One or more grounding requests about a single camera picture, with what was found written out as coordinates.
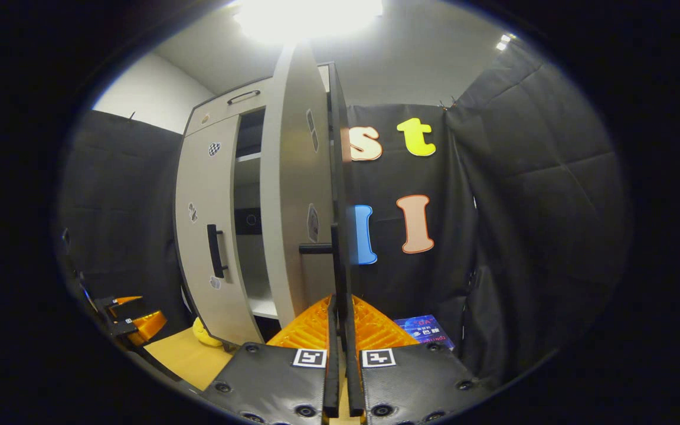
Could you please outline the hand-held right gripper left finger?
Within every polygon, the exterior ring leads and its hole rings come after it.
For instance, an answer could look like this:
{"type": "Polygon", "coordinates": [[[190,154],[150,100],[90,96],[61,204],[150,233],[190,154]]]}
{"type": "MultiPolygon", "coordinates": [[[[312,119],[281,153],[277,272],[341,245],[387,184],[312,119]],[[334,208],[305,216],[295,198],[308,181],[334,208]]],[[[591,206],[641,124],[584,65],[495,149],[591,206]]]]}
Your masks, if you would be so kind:
{"type": "Polygon", "coordinates": [[[202,397],[249,424],[327,424],[338,415],[338,345],[330,295],[268,344],[242,344],[202,397]]]}

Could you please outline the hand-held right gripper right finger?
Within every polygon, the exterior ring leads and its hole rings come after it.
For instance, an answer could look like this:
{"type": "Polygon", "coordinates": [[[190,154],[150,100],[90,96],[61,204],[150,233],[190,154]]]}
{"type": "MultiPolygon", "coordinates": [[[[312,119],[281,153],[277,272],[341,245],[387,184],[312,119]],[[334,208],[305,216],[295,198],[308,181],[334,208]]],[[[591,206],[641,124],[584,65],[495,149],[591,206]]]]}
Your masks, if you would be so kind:
{"type": "Polygon", "coordinates": [[[418,344],[358,297],[343,302],[349,412],[362,424],[440,424],[491,396],[443,342],[418,344]]]}

